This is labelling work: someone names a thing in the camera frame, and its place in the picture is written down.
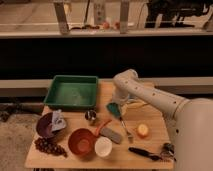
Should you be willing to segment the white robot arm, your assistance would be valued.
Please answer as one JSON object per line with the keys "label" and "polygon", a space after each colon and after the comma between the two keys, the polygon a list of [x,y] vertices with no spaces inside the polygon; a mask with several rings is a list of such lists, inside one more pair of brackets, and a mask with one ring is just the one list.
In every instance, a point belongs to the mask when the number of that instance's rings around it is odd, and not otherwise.
{"label": "white robot arm", "polygon": [[134,95],[176,120],[174,171],[213,171],[213,100],[187,99],[139,81],[134,69],[114,76],[112,99],[124,104]]}

